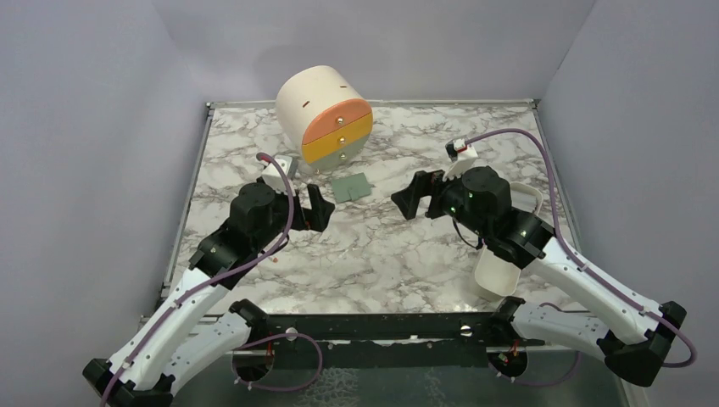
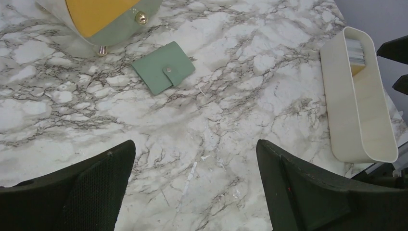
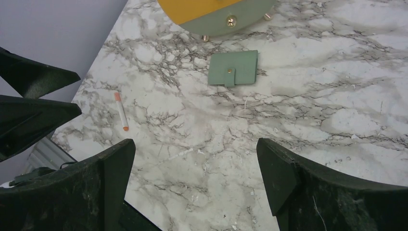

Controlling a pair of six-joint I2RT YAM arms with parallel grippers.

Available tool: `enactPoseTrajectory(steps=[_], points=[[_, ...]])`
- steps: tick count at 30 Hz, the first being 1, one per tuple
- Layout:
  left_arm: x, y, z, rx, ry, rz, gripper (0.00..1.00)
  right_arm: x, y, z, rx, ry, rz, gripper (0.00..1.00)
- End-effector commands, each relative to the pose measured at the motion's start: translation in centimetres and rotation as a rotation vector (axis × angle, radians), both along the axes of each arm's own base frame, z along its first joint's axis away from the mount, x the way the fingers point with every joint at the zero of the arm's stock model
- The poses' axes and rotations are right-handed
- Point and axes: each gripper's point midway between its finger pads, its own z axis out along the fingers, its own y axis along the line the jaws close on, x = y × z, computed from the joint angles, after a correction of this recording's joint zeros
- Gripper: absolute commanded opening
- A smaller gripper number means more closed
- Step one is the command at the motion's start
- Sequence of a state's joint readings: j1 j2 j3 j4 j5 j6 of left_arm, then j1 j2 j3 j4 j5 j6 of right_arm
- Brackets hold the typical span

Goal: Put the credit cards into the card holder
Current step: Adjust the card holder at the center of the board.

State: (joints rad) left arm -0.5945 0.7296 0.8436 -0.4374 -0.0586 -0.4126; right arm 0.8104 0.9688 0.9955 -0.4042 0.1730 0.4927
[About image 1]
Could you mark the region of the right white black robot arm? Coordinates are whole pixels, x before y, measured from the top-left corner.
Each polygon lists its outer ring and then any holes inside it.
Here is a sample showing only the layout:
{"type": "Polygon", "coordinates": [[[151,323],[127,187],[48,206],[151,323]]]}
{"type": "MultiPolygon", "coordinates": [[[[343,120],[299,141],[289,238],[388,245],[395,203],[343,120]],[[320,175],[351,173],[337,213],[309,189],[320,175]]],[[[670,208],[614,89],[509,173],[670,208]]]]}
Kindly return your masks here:
{"type": "Polygon", "coordinates": [[[659,304],[593,265],[549,223],[513,207],[510,184],[496,171],[475,167],[447,180],[441,170],[421,170],[391,199],[411,220],[424,197],[430,199],[426,217],[450,217],[475,232],[496,257],[542,277],[591,314],[580,318],[509,298],[489,322],[496,343],[509,345],[521,337],[572,348],[639,387],[650,387],[668,366],[666,357],[687,315],[684,307],[659,304]]]}

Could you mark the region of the green card holder wallet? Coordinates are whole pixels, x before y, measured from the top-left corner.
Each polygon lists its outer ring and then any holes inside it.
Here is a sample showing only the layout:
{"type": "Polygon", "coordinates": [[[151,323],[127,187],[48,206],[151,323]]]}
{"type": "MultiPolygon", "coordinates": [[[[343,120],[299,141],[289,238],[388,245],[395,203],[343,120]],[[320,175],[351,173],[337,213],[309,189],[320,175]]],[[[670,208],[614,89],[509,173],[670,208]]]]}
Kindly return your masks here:
{"type": "Polygon", "coordinates": [[[371,185],[364,173],[334,179],[331,181],[331,188],[338,204],[371,195],[371,185]]]}

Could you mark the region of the white plastic tray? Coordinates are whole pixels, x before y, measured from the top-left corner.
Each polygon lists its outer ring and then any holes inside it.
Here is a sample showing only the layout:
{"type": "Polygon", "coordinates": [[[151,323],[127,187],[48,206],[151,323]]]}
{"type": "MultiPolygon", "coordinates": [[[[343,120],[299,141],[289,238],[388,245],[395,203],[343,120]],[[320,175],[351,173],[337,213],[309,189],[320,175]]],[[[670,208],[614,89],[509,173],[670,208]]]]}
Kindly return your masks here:
{"type": "MultiPolygon", "coordinates": [[[[543,207],[543,194],[536,188],[520,182],[510,184],[514,208],[538,215],[543,207]]],[[[479,250],[474,268],[476,294],[494,302],[515,293],[521,270],[493,254],[486,245],[479,250]]]]}

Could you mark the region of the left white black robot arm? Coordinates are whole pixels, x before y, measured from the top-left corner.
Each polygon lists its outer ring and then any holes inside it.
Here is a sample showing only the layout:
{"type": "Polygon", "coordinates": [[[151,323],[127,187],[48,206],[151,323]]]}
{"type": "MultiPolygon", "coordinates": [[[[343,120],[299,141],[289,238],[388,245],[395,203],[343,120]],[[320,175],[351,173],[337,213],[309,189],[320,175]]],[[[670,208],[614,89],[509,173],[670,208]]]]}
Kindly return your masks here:
{"type": "Polygon", "coordinates": [[[251,301],[234,303],[214,325],[192,330],[260,261],[280,250],[291,230],[324,231],[335,209],[307,186],[310,206],[263,181],[231,201],[228,218],[198,245],[168,298],[137,334],[110,358],[93,359],[82,375],[103,406],[169,406],[190,379],[235,348],[276,339],[268,315],[251,301]]]}

